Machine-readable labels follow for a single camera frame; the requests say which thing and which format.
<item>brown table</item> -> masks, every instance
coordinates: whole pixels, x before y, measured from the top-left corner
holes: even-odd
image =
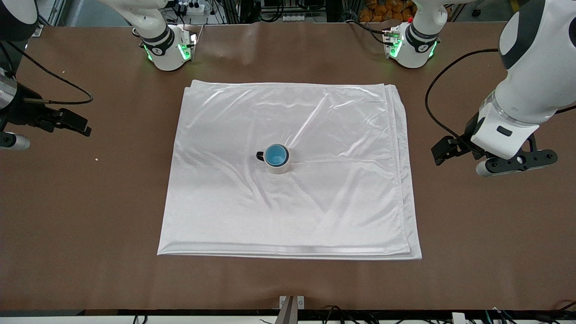
[[[407,70],[351,25],[207,26],[195,62],[171,73],[148,62],[128,28],[45,29],[28,53],[93,93],[92,104],[73,108],[93,131],[10,127],[32,146],[0,153],[0,308],[257,309],[295,294],[307,308],[548,309],[574,298],[576,114],[537,132],[559,155],[546,169],[485,179],[472,156],[436,167],[430,153],[445,132],[425,112],[428,84],[460,55],[497,46],[502,28],[447,24],[432,60]],[[505,75],[497,54],[468,58],[438,82],[431,108],[461,131]],[[82,98],[29,62],[18,76],[46,99]],[[193,79],[395,84],[423,259],[156,256],[181,97]]]

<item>brown tabletop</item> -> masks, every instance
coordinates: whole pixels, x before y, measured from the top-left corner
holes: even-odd
[[[89,138],[10,126],[24,152],[0,152],[0,308],[269,308],[304,295],[307,308],[547,309],[576,294],[572,192],[576,114],[536,133],[559,161],[495,178],[472,156],[434,165],[445,134],[423,98],[462,54],[495,47],[503,24],[447,24],[435,56],[408,70],[345,24],[207,26],[195,62],[157,70],[129,28],[46,28],[27,52],[88,89]],[[445,74],[430,105],[462,131],[506,75],[479,54]],[[20,82],[46,99],[82,94],[23,61]],[[395,84],[406,106],[421,261],[293,261],[156,256],[172,145],[185,86],[208,82]]]

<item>white cloth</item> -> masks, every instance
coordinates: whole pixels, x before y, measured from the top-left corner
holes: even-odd
[[[271,144],[285,174],[256,159]],[[193,81],[158,254],[421,259],[396,87]]]

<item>white mug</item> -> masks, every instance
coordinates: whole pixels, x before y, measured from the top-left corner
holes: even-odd
[[[256,158],[264,161],[273,174],[282,174],[290,167],[290,150],[282,144],[272,144],[256,153]]]

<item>mug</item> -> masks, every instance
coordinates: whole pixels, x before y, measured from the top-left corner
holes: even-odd
[[[256,158],[264,161],[273,174],[282,174],[290,167],[290,151],[282,144],[272,144],[256,153]]]

